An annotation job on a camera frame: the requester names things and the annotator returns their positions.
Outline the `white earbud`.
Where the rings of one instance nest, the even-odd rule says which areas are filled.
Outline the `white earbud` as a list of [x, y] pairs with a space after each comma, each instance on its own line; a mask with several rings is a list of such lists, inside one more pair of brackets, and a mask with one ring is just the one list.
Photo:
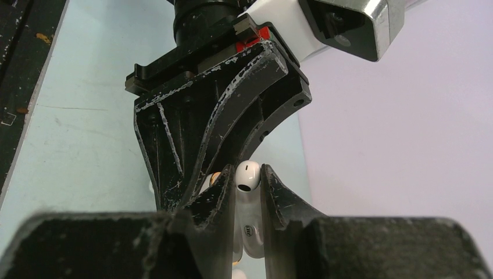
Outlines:
[[254, 259], [265, 256], [262, 228], [261, 167], [252, 160], [241, 162], [235, 170], [236, 212], [244, 251]]

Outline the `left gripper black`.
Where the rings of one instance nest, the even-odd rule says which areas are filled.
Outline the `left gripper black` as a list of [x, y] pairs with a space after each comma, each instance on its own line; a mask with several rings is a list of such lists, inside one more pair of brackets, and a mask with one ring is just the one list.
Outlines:
[[[126, 77], [126, 91], [151, 91], [137, 99], [134, 125], [159, 210], [183, 207], [208, 174], [249, 159], [279, 124], [311, 103], [299, 66], [276, 43], [256, 43], [265, 34], [248, 15], [223, 18], [150, 64], [135, 64]], [[164, 84], [231, 46], [232, 57]]]

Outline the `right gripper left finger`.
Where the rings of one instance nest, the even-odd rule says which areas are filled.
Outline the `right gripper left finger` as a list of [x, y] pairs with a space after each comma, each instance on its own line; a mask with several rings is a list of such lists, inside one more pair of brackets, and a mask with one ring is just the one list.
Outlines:
[[2, 278], [230, 278], [235, 168], [168, 213], [44, 213], [1, 257]]

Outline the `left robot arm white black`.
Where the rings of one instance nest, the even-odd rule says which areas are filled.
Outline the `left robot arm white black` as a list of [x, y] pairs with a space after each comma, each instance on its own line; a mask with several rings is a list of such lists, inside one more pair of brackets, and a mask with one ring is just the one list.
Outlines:
[[237, 165], [311, 103], [308, 78], [277, 25], [252, 1], [173, 1], [176, 47], [135, 65], [134, 129], [158, 210], [173, 212], [206, 176]]

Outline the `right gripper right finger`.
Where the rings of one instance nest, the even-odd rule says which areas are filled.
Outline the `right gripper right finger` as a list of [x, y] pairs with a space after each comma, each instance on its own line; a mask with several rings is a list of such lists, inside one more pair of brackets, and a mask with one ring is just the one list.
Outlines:
[[491, 278], [472, 236], [443, 217], [328, 216], [261, 167], [267, 278]]

